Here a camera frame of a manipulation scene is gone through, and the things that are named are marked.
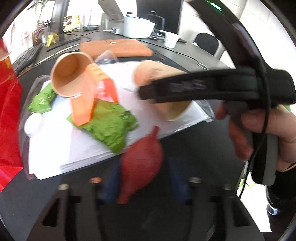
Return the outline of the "person's right hand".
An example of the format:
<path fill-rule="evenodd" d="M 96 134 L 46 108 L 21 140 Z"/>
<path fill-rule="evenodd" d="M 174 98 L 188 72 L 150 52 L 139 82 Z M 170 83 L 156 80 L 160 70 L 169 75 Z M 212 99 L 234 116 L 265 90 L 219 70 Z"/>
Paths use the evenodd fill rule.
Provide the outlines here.
<path fill-rule="evenodd" d="M 250 110 L 241 114 L 242 127 L 250 132 L 260 133 L 263 129 L 265 111 Z M 266 133 L 279 137 L 279 156 L 277 170 L 288 171 L 295 167 L 295 115 L 279 105 L 269 112 Z M 229 137 L 235 152 L 241 160 L 250 158 L 253 148 L 248 144 L 242 128 L 229 121 Z"/>

